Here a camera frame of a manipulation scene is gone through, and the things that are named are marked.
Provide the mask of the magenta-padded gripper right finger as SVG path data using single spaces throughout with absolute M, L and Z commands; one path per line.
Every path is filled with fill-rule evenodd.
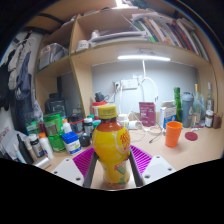
M 161 156 L 130 146 L 129 160 L 137 187 L 142 187 L 175 172 L 175 169 Z

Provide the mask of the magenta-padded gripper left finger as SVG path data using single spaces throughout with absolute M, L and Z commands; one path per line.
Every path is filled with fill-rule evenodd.
M 90 188 L 93 180 L 98 155 L 91 147 L 73 159 L 65 158 L 52 174 L 70 181 L 78 186 Z

